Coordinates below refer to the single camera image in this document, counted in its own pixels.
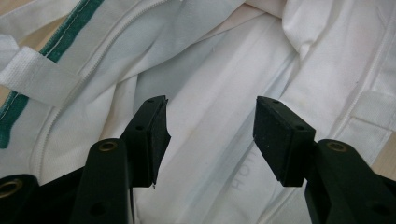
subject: screw hole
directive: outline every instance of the screw hole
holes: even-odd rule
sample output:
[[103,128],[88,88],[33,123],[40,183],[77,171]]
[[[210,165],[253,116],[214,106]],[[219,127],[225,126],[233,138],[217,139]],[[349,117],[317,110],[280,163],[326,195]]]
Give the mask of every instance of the screw hole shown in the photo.
[[102,145],[99,146],[99,151],[108,152],[113,149],[116,149],[117,143],[115,142],[104,142]]
[[19,179],[8,181],[0,186],[0,199],[9,197],[17,192],[23,185]]
[[367,202],[366,206],[381,216],[389,216],[391,214],[390,210],[384,204],[376,201]]
[[99,217],[107,212],[110,208],[109,202],[99,202],[91,206],[90,214],[94,217]]

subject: wooden surface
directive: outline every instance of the wooden surface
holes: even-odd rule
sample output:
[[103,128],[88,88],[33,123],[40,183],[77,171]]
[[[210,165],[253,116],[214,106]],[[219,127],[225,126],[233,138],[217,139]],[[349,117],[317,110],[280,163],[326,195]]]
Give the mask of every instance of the wooden surface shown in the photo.
[[[31,0],[0,0],[0,15],[10,10],[20,7]],[[52,34],[64,19],[57,20],[37,32],[26,37],[20,45],[29,46],[35,50],[40,50],[44,44],[50,39]],[[7,99],[9,90],[0,86],[0,105]],[[388,143],[378,155],[373,169],[376,173],[384,175],[388,178],[396,180],[396,133],[394,133]]]

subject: green trim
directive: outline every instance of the green trim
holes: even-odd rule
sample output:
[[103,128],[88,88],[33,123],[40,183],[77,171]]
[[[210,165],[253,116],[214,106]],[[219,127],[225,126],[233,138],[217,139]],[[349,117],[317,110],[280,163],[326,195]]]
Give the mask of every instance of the green trim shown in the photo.
[[[78,33],[88,23],[104,0],[82,0],[70,13],[40,53],[57,63],[72,45]],[[6,148],[11,128],[26,107],[29,98],[12,91],[0,107],[0,148]]]
[[6,148],[11,136],[11,128],[26,107],[28,97],[12,91],[0,108],[0,148]]
[[104,0],[82,0],[40,53],[57,63]]

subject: mounting hole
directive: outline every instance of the mounting hole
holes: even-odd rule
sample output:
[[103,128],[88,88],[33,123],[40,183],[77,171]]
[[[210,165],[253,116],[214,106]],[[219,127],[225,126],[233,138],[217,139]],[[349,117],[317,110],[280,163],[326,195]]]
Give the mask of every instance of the mounting hole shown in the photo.
[[337,152],[346,152],[347,147],[344,144],[337,143],[337,142],[329,142],[327,144],[327,147],[331,150],[337,151]]
[[110,208],[111,203],[109,202],[99,202],[91,206],[90,209],[90,214],[93,217],[99,217],[107,212],[107,210]]
[[305,127],[301,126],[301,125],[297,125],[296,129],[299,131],[305,130]]
[[99,151],[108,152],[117,148],[117,143],[115,142],[104,142],[99,146]]
[[9,197],[17,192],[23,185],[19,179],[13,179],[0,185],[0,199]]
[[370,201],[366,203],[366,206],[369,207],[374,212],[378,213],[381,216],[389,216],[391,214],[390,209],[387,208],[386,205],[379,203],[377,201]]

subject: black plastic part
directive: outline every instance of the black plastic part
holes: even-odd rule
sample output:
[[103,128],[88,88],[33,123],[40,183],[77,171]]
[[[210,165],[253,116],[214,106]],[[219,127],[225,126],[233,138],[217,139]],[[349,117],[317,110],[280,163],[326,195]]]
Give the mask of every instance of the black plastic part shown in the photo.
[[0,180],[0,223],[29,223],[35,214],[37,179],[10,175]]
[[131,169],[138,171],[131,187],[150,187],[156,183],[171,138],[166,129],[166,103],[165,96],[148,99],[120,137],[128,148]]
[[80,168],[39,188],[40,204],[34,223],[65,224],[69,222],[82,173],[83,168]]
[[318,175],[308,178],[305,193],[314,224],[396,223],[396,198],[353,147],[321,140],[314,162]]
[[120,139],[105,139],[92,146],[69,223],[128,223],[126,154]]
[[304,163],[314,144],[315,129],[277,100],[257,98],[253,137],[276,179],[300,187]]

